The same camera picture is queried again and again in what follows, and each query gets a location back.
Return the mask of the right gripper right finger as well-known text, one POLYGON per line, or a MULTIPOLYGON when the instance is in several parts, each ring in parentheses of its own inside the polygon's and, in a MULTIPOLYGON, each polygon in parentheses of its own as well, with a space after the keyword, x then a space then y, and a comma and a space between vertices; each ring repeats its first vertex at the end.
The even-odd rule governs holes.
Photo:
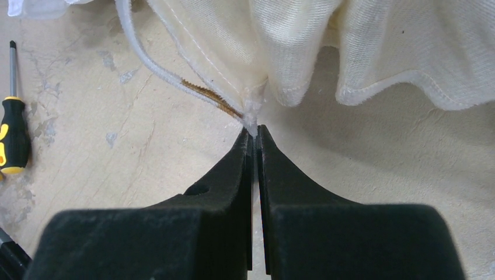
POLYGON ((424 204, 360 204, 313 181, 258 127, 266 273, 272 279, 464 279, 445 220, 424 204))

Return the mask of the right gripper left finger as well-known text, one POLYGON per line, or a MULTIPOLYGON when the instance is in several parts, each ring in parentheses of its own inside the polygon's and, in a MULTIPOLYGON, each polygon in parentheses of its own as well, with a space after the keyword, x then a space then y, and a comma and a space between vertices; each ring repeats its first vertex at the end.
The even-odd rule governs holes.
POLYGON ((26 279, 246 279, 252 137, 183 194, 145 208, 70 210, 46 226, 26 279))

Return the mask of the bear print white cushion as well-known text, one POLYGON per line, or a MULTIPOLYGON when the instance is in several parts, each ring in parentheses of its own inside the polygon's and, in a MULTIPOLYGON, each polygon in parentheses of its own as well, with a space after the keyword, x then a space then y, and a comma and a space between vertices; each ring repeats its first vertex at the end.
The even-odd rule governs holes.
POLYGON ((130 47, 156 76, 256 133, 269 88, 300 104, 323 46, 339 51, 336 99, 358 105, 411 83, 443 110, 494 100, 493 1, 149 1, 197 86, 145 51, 131 1, 116 8, 130 47))

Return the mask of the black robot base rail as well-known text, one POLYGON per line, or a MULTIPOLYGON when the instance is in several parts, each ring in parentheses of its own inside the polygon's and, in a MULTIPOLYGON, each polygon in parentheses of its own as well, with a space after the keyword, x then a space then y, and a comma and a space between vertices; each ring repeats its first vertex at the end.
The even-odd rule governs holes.
POLYGON ((1 229, 1 280, 23 279, 32 259, 1 229))

